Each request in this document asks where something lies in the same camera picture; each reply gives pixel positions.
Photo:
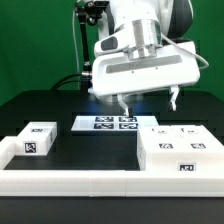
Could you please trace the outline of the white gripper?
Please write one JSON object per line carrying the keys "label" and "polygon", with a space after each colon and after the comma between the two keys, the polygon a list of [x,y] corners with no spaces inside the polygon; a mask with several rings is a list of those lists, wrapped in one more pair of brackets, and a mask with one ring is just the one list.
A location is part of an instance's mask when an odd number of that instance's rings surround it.
{"label": "white gripper", "polygon": [[175,111],[179,87],[200,78],[195,44],[162,42],[166,37],[152,19],[130,21],[94,46],[93,93],[117,95],[124,115],[133,117],[123,95],[169,89],[169,108]]}

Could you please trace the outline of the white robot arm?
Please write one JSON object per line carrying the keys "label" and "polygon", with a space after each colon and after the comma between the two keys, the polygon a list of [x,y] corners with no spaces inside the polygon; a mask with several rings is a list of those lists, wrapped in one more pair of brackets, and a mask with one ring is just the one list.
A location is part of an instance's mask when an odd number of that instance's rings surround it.
{"label": "white robot arm", "polygon": [[190,0],[108,0],[94,46],[93,94],[115,96],[131,117],[128,95],[167,89],[175,108],[179,88],[200,78],[195,44],[178,41],[192,19]]}

